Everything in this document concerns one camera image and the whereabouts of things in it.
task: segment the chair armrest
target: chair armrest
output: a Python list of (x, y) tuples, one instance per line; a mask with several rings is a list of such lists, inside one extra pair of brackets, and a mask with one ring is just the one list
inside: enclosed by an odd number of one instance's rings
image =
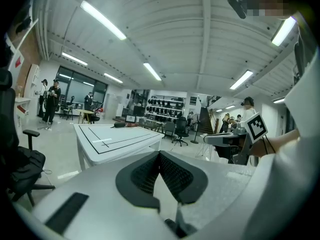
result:
[(23, 133), (32, 137), (38, 137), (40, 135), (40, 133), (35, 130), (24, 130)]

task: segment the ceiling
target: ceiling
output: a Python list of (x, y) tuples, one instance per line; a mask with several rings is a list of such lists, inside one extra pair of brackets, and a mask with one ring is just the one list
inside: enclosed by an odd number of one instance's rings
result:
[[(130, 89), (238, 99), (265, 94), (274, 99), (293, 85), (298, 28), (275, 46), (271, 39), (281, 24), (277, 18), (240, 19), (227, 0), (86, 0), (127, 36), (119, 40), (80, 8), (82, 1), (35, 0), (37, 38), (45, 60), (118, 85), (104, 76), (107, 73)], [(87, 67), (67, 60), (62, 52), (87, 62)], [(250, 81), (230, 90), (246, 70), (254, 72)]]

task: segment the gray floor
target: gray floor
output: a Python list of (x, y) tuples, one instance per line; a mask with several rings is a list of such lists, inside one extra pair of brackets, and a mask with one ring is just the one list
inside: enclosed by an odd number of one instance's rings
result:
[[(77, 137), (73, 127), (73, 123), (78, 123), (78, 118), (74, 118), (73, 121), (68, 119), (59, 118), (55, 116), (54, 124), (52, 125), (52, 131), (45, 129), (38, 130), (39, 127), (43, 127), (43, 124), (39, 123), (39, 118), (30, 119), (27, 125), (27, 129), (40, 132), (40, 136), (33, 138), (33, 149), (43, 153), (46, 157), (44, 168), (46, 173), (42, 173), (42, 177), (37, 181), (38, 184), (55, 185), (56, 188), (61, 186), (64, 182), (68, 181), (75, 175), (81, 172), (78, 150), (77, 150)], [(114, 124), (115, 121), (111, 119), (101, 119), (99, 124)], [(170, 137), (166, 136), (161, 140), (161, 150), (175, 152), (184, 156), (203, 159), (211, 162), (224, 163), (228, 161), (224, 158), (219, 158), (217, 153), (211, 148), (211, 155), (209, 148), (206, 152), (203, 150), (202, 138), (197, 136), (196, 139), (199, 144), (193, 144), (190, 140), (195, 138), (193, 132), (189, 137), (184, 138), (188, 142), (182, 144), (171, 143)], [(28, 147), (28, 138), (22, 134), (19, 136), (20, 146)], [(32, 196), (37, 204), (45, 195), (49, 194), (51, 190), (33, 190)], [(164, 219), (175, 219), (177, 202), (171, 195), (161, 176), (156, 180), (154, 188), (154, 196), (160, 200), (162, 207), (160, 216)], [(24, 206), (27, 210), (31, 211), (32, 207), (27, 195), (24, 195), (19, 201), (19, 204)]]

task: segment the staircase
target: staircase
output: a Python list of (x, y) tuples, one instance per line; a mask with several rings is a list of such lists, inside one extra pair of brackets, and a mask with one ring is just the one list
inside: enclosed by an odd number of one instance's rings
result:
[(212, 125), (209, 117), (209, 113), (207, 108), (202, 107), (200, 111), (200, 124), (199, 124), (199, 129), (198, 132), (204, 133), (204, 134), (213, 134), (214, 132), (212, 131)]

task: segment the red sign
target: red sign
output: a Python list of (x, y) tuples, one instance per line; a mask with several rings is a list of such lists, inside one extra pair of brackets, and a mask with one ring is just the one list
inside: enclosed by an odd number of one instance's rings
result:
[(20, 64), (21, 64), (21, 61), (20, 61), (20, 56), (19, 56), (19, 58), (15, 62), (15, 67), (17, 68)]

